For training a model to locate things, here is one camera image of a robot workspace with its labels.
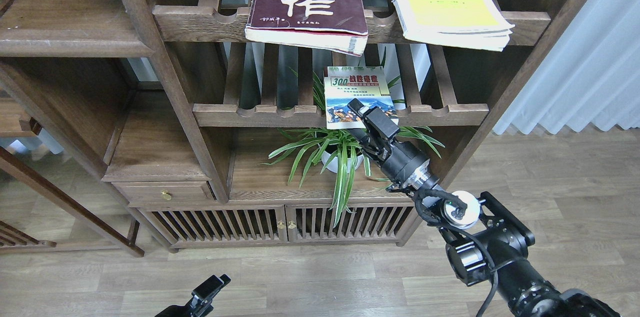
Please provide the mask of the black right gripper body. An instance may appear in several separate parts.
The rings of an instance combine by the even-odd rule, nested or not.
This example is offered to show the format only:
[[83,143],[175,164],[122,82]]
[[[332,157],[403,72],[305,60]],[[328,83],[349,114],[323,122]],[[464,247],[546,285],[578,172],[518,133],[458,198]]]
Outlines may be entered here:
[[372,144],[363,152],[377,164],[391,181],[391,192],[416,193],[438,190],[438,178],[429,171],[429,159],[409,142],[394,137],[391,144]]

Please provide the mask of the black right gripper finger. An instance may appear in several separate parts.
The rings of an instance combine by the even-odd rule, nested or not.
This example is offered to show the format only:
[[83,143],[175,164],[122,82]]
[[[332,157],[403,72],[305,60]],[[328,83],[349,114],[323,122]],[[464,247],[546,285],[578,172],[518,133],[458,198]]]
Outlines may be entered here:
[[[394,143],[394,137],[400,132],[400,128],[379,107],[366,107],[356,98],[352,99],[347,106],[361,119],[365,126],[364,130],[367,130],[370,135],[371,145]],[[348,128],[347,132],[353,135],[352,128]]]
[[352,136],[359,143],[359,146],[363,150],[371,149],[371,138],[366,129],[353,128]]

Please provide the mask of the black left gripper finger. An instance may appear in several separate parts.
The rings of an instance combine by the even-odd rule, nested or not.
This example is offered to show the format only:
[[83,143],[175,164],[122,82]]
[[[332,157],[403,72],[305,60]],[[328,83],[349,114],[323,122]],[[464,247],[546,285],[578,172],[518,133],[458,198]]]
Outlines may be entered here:
[[192,308],[208,308],[211,307],[213,299],[231,282],[231,278],[226,274],[222,274],[220,277],[213,274],[201,285],[192,290],[191,307]]

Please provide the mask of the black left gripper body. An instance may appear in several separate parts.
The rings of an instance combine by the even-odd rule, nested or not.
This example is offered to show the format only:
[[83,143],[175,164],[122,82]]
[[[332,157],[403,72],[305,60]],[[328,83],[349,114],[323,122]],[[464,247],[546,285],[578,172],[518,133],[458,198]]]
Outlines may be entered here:
[[156,314],[156,317],[205,317],[211,312],[211,304],[170,305]]

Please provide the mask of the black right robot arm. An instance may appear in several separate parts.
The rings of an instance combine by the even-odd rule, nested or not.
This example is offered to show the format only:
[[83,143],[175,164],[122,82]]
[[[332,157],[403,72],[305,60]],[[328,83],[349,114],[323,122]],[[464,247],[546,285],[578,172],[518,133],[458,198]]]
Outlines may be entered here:
[[495,293],[515,317],[617,317],[608,304],[580,289],[558,291],[528,261],[535,236],[489,192],[446,192],[429,170],[423,151],[400,142],[400,128],[377,106],[349,102],[365,128],[350,129],[368,156],[391,181],[391,192],[407,194],[428,226],[439,230],[455,276],[467,285],[491,282],[477,315]]

